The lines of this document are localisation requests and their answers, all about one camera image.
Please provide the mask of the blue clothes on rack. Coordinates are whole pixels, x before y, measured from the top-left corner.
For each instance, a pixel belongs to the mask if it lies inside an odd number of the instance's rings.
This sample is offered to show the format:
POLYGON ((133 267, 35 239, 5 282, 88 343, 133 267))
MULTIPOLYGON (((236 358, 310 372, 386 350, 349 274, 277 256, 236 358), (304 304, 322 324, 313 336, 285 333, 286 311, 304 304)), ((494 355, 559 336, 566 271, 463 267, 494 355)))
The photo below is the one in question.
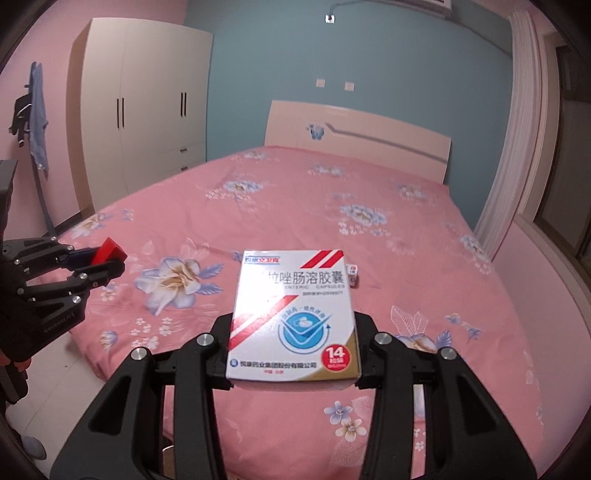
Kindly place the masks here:
POLYGON ((28 148, 36 168, 45 177, 49 174, 45 130, 49 124, 43 93, 43 68, 41 63, 30 66, 27 93, 14 102, 14 111, 9 132, 17 138, 20 148, 28 139, 28 148))

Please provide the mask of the white medicine box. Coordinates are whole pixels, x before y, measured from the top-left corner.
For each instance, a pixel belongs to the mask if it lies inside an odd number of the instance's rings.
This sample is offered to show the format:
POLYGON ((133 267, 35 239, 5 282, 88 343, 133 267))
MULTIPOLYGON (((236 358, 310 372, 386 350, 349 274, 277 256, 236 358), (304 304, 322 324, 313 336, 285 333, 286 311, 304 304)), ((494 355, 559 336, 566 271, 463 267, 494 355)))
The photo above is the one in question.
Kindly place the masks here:
POLYGON ((311 383, 360 378, 345 255, 247 250, 242 256, 225 376, 231 382, 311 383))

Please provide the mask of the small white dice box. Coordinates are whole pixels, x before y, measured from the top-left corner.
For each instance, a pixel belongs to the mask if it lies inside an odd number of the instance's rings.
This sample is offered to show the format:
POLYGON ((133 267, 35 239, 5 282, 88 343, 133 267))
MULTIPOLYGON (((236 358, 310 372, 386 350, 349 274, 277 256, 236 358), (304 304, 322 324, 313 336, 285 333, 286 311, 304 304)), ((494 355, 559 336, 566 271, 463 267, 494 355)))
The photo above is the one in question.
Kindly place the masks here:
POLYGON ((346 275, 348 275, 349 287, 356 288, 359 285, 359 266, 346 264, 346 275))

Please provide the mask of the window frame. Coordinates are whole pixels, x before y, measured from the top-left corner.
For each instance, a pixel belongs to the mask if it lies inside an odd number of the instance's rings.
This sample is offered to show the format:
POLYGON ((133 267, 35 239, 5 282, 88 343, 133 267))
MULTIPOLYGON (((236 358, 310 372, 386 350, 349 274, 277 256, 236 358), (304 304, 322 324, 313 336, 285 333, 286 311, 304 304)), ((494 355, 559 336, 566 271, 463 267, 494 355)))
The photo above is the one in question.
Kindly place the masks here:
POLYGON ((542 109, 516 220, 572 293, 590 299, 590 71, 557 33, 541 37, 542 109))

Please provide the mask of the cream bed headboard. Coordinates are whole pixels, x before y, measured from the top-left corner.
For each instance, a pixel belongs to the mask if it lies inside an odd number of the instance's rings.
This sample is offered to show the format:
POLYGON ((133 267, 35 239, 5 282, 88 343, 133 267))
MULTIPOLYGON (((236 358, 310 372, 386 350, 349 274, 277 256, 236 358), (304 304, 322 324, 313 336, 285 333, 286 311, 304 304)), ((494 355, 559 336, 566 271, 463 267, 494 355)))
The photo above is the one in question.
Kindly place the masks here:
POLYGON ((377 114, 274 100, 267 117, 264 144, 358 158, 442 184, 452 140, 377 114))

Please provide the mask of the white air conditioner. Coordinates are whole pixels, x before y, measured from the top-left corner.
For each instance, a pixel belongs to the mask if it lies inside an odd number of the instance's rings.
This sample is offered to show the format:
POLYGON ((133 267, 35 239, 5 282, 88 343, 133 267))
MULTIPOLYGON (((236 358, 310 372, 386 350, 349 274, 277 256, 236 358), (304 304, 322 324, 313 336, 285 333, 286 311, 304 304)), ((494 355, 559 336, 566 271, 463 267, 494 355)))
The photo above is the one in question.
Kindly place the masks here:
POLYGON ((442 19, 449 19, 453 13, 451 0, 372 0, 372 2, 408 8, 442 19))

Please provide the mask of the red block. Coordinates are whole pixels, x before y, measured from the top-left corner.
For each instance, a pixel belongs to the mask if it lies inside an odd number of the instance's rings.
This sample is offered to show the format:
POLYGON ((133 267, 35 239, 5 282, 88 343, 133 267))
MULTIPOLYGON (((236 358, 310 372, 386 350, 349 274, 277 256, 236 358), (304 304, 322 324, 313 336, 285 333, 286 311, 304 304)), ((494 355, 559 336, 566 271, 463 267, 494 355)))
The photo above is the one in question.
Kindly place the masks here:
POLYGON ((123 249, 110 237, 107 237, 102 245, 96 250, 92 259, 92 265, 99 265, 110 261, 124 262, 127 254, 123 249))

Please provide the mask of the cream wardrobe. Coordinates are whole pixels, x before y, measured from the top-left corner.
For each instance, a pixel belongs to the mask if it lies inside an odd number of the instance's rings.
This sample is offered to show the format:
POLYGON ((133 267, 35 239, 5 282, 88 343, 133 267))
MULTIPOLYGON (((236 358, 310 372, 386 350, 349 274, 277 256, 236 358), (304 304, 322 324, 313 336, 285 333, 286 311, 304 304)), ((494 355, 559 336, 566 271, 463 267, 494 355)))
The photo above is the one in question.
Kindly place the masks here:
POLYGON ((213 35, 134 18, 93 18, 71 48, 68 155, 89 216, 204 162, 213 35))

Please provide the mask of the white curtain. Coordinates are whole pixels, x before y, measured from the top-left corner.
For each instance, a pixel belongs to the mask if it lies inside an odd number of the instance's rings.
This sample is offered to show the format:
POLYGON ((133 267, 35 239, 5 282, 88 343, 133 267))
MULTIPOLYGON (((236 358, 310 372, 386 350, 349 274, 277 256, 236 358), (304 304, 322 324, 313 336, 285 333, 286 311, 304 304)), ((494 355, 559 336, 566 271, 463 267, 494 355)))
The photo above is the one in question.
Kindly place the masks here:
POLYGON ((531 14, 516 10, 512 28, 513 81, 499 166, 475 229, 489 258, 494 258, 511 226, 534 157, 542 104, 542 70, 538 37, 531 14))

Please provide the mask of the pink floral bed sheet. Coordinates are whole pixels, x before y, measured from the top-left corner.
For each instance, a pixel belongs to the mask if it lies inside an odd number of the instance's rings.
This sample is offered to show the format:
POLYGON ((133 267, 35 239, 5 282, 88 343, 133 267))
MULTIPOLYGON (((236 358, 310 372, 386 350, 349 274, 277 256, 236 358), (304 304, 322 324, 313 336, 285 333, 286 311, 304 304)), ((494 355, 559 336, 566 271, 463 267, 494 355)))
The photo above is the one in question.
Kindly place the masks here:
POLYGON ((64 241, 125 270, 72 332, 105 385, 53 478, 537 475, 528 344, 441 184, 263 147, 64 241))

